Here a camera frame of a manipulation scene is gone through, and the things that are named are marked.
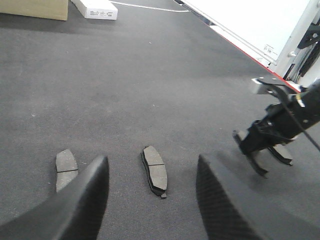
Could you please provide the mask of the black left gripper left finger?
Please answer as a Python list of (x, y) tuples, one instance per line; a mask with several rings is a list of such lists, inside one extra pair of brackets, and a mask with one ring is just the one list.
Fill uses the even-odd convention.
[(95, 240), (109, 196), (109, 162), (104, 155), (55, 195), (1, 225), (2, 240)]

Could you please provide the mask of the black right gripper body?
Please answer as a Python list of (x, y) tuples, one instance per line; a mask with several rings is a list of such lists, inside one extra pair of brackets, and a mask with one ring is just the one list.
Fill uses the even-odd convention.
[(279, 87), (267, 93), (280, 103), (269, 105), (266, 116), (248, 128), (247, 136), (240, 143), (244, 154), (260, 151), (278, 144), (288, 144), (304, 133), (317, 148), (320, 145), (307, 133), (307, 129), (320, 121), (320, 81), (317, 79), (301, 93), (289, 95)]

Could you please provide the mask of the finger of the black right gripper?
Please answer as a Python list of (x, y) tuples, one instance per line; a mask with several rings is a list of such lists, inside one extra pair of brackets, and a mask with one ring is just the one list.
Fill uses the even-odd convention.
[(288, 164), (288, 151), (284, 146), (271, 146), (267, 148), (273, 156), (280, 161), (281, 163), (287, 165)]
[[(232, 131), (232, 137), (235, 140), (235, 142), (237, 143), (239, 148), (240, 148), (240, 144), (242, 142), (242, 138), (241, 138), (242, 133), (243, 133), (242, 131), (237, 131), (237, 130)], [(252, 153), (244, 154), (242, 150), (240, 150), (240, 151), (246, 157), (246, 159), (248, 160), (248, 162), (249, 162), (250, 166), (253, 168), (253, 170), (261, 177), (266, 178), (268, 170), (264, 169), (263, 167), (261, 167), (258, 164), (258, 162), (255, 160), (255, 157), (253, 156), (253, 154)]]

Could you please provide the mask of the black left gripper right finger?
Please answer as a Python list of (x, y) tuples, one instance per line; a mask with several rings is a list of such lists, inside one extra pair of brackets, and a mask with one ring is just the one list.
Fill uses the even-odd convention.
[(196, 199), (210, 240), (318, 240), (320, 228), (270, 203), (220, 160), (198, 157)]

